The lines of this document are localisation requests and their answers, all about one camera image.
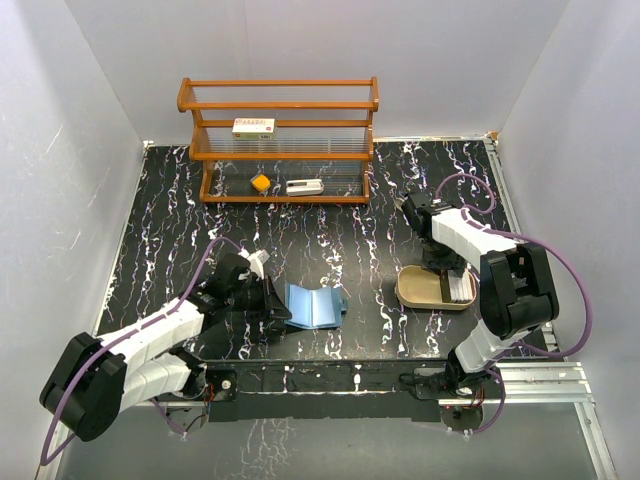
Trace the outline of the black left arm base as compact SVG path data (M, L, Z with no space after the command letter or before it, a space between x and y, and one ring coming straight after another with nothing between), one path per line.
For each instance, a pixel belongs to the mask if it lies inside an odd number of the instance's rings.
M231 402L237 397L238 375L233 370L204 370L191 374L185 386L173 396L186 402L196 402L200 410L195 416L185 421L174 419L175 413L190 413L189 407L169 407L164 414L170 428L183 436L201 428L211 419L216 402Z

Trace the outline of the blue leather card holder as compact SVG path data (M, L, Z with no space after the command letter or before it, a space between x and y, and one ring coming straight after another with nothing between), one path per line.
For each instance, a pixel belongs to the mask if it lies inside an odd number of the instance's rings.
M348 301L341 288L309 290L287 284L285 306L291 313L286 325L305 330L330 329L342 326Z

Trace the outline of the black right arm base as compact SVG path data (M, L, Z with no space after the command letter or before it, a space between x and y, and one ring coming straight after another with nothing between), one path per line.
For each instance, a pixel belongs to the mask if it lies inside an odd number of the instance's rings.
M443 398L468 398L464 405L445 405L441 411L441 422L447 434L457 433L465 438L490 429L500 418L506 402L506 388L499 370L486 368L482 372L467 374L448 366L444 371L422 375L402 373L398 377L400 389L417 400L440 400ZM485 386L495 383L499 388L499 403L493 416L485 421L483 404L486 399Z

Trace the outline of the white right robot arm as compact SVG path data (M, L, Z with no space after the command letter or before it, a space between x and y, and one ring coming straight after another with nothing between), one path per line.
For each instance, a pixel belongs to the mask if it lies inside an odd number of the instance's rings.
M481 319L449 353L442 380L466 397L488 376L486 368L529 332L555 319L559 304L545 249L492 233L457 203L410 194L401 210L419 236L422 267L452 288L472 267L479 274Z

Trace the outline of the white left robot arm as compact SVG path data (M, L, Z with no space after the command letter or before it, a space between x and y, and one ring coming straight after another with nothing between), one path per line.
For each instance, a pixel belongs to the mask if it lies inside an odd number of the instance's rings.
M200 349L231 339L231 325L242 332L282 331L291 312L271 278L255 274L221 283L197 283L185 298L121 330L93 337L86 332L67 344L39 397L40 404L83 441L102 435L120 412L165 393L200 396L207 376Z

